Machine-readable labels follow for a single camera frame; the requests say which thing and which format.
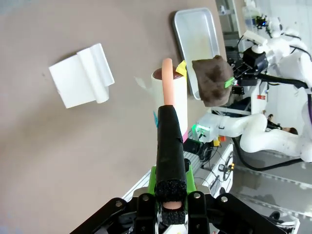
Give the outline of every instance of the cylindrical container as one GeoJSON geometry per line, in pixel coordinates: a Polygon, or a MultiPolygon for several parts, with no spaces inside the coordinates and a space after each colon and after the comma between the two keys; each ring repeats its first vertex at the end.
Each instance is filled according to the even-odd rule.
{"type": "MultiPolygon", "coordinates": [[[[176,72],[173,67],[174,73],[174,100],[175,111],[179,120],[181,134],[183,141],[187,139],[187,81],[186,78],[180,73],[176,72]]],[[[154,115],[157,116],[158,108],[164,105],[164,96],[162,91],[162,77],[161,68],[153,72],[152,76],[152,92],[155,100],[154,115]]]]}

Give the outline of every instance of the rolled paper towel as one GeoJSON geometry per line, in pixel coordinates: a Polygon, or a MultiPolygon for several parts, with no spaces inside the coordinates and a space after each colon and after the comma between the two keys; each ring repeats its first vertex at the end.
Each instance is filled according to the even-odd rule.
{"type": "MultiPolygon", "coordinates": [[[[187,138],[187,81],[186,78],[176,72],[173,67],[173,84],[174,84],[174,107],[179,120],[183,140],[187,138]]],[[[151,75],[152,94],[155,100],[154,113],[158,113],[158,108],[164,105],[164,96],[162,88],[162,69],[159,68],[151,75]]]]}
{"type": "Polygon", "coordinates": [[[200,99],[205,106],[225,105],[230,97],[232,86],[224,84],[233,77],[231,66],[219,55],[213,59],[192,61],[195,71],[200,99]]]}

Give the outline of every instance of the white wall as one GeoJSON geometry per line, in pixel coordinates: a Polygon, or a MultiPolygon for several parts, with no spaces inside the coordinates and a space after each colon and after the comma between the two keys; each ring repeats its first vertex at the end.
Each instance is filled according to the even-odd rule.
{"type": "MultiPolygon", "coordinates": [[[[265,15],[280,17],[284,27],[297,30],[309,52],[312,51],[311,0],[256,0],[256,4],[265,15]]],[[[295,127],[301,133],[301,110],[306,101],[305,92],[296,91],[291,85],[271,87],[267,114],[274,114],[275,123],[280,123],[283,127],[295,127]]]]}

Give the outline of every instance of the brown towel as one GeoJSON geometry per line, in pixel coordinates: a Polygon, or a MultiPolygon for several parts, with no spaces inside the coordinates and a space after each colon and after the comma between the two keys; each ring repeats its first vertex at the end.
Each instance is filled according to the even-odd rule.
{"type": "Polygon", "coordinates": [[[192,61],[198,81],[198,90],[205,106],[222,106],[229,100],[232,86],[224,88],[224,83],[233,76],[231,66],[219,55],[213,59],[192,61]]]}

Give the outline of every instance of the brown table surface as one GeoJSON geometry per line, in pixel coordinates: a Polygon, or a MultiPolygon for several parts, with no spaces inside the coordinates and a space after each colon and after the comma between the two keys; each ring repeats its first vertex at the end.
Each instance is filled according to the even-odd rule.
{"type": "MultiPolygon", "coordinates": [[[[64,234],[123,196],[156,162],[148,80],[179,63],[169,15],[214,0],[35,0],[0,14],[0,226],[64,234]],[[65,109],[48,67],[101,43],[115,78],[110,99],[65,109]]],[[[189,100],[189,126],[206,111],[189,100]]]]}

